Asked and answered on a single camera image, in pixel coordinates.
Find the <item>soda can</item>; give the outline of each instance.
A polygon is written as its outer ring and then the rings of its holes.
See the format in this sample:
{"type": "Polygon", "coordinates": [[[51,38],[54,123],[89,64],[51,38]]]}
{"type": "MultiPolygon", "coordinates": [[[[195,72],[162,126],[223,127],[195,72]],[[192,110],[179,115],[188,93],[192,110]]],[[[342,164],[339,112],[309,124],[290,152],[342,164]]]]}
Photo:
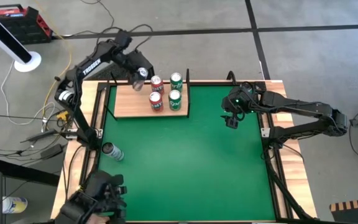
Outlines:
{"type": "Polygon", "coordinates": [[[162,98],[160,93],[152,92],[152,94],[150,94],[150,103],[154,111],[163,110],[162,98]]]}
{"type": "Polygon", "coordinates": [[[151,79],[152,91],[159,92],[161,95],[164,94],[164,83],[158,75],[154,75],[151,79]]]}
{"type": "Polygon", "coordinates": [[[180,110],[181,108],[181,94],[178,90],[172,90],[169,93],[169,108],[173,111],[180,110]]]}
{"type": "Polygon", "coordinates": [[[183,79],[181,75],[177,72],[171,75],[171,90],[178,90],[181,92],[183,88],[183,79]]]}
{"type": "Polygon", "coordinates": [[[132,87],[135,91],[140,91],[143,87],[144,80],[146,80],[149,72],[146,68],[139,68],[137,70],[138,77],[134,80],[132,87]]]}
{"type": "Polygon", "coordinates": [[[102,146],[102,152],[109,157],[117,161],[121,161],[124,159],[124,153],[113,143],[107,142],[102,146]]]}

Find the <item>red soda can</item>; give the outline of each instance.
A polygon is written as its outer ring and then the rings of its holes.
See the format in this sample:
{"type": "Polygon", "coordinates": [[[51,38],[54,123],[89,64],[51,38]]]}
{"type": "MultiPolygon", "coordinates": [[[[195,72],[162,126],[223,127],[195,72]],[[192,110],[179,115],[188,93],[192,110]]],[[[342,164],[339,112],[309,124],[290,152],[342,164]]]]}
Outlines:
{"type": "Polygon", "coordinates": [[[164,109],[162,104],[162,97],[159,92],[152,92],[152,94],[150,94],[149,100],[154,111],[162,111],[164,109]]]}
{"type": "Polygon", "coordinates": [[[164,82],[158,75],[154,75],[151,79],[152,91],[159,92],[161,95],[164,94],[164,82]]]}

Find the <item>yellow connector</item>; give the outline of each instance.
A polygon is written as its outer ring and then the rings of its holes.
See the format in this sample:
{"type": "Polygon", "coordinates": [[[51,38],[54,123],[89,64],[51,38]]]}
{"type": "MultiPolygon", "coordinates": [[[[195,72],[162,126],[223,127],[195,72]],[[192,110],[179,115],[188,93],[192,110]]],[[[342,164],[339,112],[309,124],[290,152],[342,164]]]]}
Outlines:
{"type": "Polygon", "coordinates": [[[56,115],[57,119],[62,119],[64,121],[67,121],[68,117],[68,111],[63,111],[60,114],[56,115]]]}

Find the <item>wooden board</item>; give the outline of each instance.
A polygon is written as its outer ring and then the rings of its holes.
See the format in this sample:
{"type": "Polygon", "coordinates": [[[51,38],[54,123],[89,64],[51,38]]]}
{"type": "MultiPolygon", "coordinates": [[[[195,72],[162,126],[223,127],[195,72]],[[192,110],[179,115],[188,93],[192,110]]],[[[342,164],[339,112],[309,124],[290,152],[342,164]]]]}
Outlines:
{"type": "Polygon", "coordinates": [[[151,117],[151,116],[186,116],[188,109],[187,85],[183,84],[181,92],[181,108],[173,111],[169,108],[168,94],[170,84],[164,84],[165,93],[162,95],[164,109],[154,111],[151,108],[149,96],[152,92],[150,84],[145,84],[141,91],[134,91],[130,85],[117,87],[114,116],[117,118],[151,117]]]}
{"type": "MultiPolygon", "coordinates": [[[[194,80],[198,82],[231,82],[230,80],[194,80]]],[[[285,90],[284,90],[284,84],[281,80],[238,80],[238,82],[266,82],[266,87],[269,91],[275,91],[279,94],[282,94],[283,96],[286,96],[285,90]]],[[[94,106],[94,100],[96,96],[96,89],[98,86],[98,83],[105,83],[104,81],[85,81],[83,83],[83,96],[81,98],[82,105],[81,109],[83,110],[85,114],[86,120],[90,123],[91,122],[91,116],[92,116],[92,110],[94,106]]],[[[100,104],[98,108],[98,118],[96,120],[96,127],[99,127],[101,122],[101,116],[103,111],[103,103],[104,103],[104,93],[102,92],[102,96],[100,98],[100,104]]],[[[273,122],[276,126],[282,126],[284,128],[293,126],[292,122],[292,116],[288,113],[279,113],[279,114],[273,114],[273,122]]],[[[267,125],[267,119],[264,118],[264,123],[267,125]]],[[[298,152],[300,152],[298,141],[296,140],[288,140],[286,142],[286,145],[294,148],[298,152]]],[[[68,165],[71,161],[71,158],[73,157],[74,151],[79,146],[79,143],[76,141],[70,141],[67,146],[67,152],[65,155],[65,170],[66,174],[68,174],[68,165]]],[[[287,187],[295,200],[302,206],[302,208],[305,210],[306,213],[311,215],[312,217],[316,217],[316,210],[314,208],[313,199],[311,197],[310,187],[308,183],[308,178],[306,176],[305,166],[302,163],[302,159],[296,155],[294,152],[291,152],[290,150],[281,149],[281,158],[283,161],[283,169],[285,173],[285,178],[287,182],[287,187]]],[[[78,187],[78,183],[80,181],[80,175],[81,175],[81,169],[84,159],[84,149],[80,149],[76,156],[74,157],[73,165],[71,167],[71,173],[70,173],[70,186],[68,188],[69,196],[75,192],[75,190],[78,187]]],[[[88,172],[91,169],[91,166],[94,161],[94,155],[91,155],[91,158],[89,160],[89,166],[88,166],[88,172]]],[[[285,206],[283,201],[283,196],[280,193],[280,190],[276,187],[277,190],[277,197],[279,201],[279,207],[280,207],[280,213],[282,217],[286,217],[285,215],[285,206]]],[[[64,179],[63,179],[63,173],[60,175],[60,181],[56,192],[55,202],[53,204],[52,214],[51,218],[55,218],[57,214],[59,213],[60,208],[65,202],[65,186],[64,186],[64,179]]]]}

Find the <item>wooden tray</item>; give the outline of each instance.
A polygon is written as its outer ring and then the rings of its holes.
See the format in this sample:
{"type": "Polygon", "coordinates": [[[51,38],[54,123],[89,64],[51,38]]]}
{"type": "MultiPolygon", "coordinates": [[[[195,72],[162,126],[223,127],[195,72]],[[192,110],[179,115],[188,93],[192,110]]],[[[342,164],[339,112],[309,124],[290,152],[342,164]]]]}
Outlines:
{"type": "Polygon", "coordinates": [[[116,118],[134,118],[134,117],[152,117],[152,116],[187,116],[188,96],[187,85],[183,82],[181,92],[181,108],[173,111],[169,108],[168,94],[171,86],[164,84],[165,93],[162,95],[163,111],[155,112],[151,108],[149,96],[152,92],[150,84],[143,86],[141,91],[134,91],[131,85],[117,86],[116,105],[114,107],[114,116],[116,118]]]}

